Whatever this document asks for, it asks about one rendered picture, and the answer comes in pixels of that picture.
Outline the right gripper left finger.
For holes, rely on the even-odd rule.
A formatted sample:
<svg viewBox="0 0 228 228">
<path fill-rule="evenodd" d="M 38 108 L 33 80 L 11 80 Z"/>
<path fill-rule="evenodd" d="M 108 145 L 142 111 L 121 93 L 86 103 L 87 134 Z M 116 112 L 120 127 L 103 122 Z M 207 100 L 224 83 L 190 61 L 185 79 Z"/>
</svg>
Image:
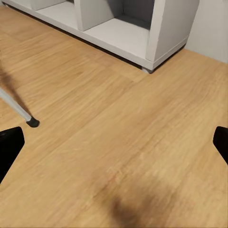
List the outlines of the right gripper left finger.
<svg viewBox="0 0 228 228">
<path fill-rule="evenodd" d="M 20 126 L 0 132 L 0 183 L 25 144 Z"/>
</svg>

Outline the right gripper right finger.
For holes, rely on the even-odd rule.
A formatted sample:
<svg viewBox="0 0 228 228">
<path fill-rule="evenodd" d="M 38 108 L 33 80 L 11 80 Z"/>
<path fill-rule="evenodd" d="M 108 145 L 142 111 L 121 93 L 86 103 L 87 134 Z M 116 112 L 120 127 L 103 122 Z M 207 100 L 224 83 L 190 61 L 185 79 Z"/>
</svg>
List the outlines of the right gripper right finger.
<svg viewBox="0 0 228 228">
<path fill-rule="evenodd" d="M 228 164 L 228 128 L 222 126 L 216 128 L 213 144 Z"/>
</svg>

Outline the camera tripod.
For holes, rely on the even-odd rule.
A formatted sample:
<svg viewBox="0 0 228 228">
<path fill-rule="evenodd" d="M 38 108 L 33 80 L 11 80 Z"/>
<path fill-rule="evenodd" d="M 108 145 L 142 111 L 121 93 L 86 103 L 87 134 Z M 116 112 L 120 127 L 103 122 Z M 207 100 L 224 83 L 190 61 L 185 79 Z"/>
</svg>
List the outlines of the camera tripod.
<svg viewBox="0 0 228 228">
<path fill-rule="evenodd" d="M 0 97 L 10 105 L 19 115 L 21 115 L 30 127 L 37 127 L 39 121 L 30 116 L 18 103 L 16 103 L 11 96 L 0 87 Z"/>
</svg>

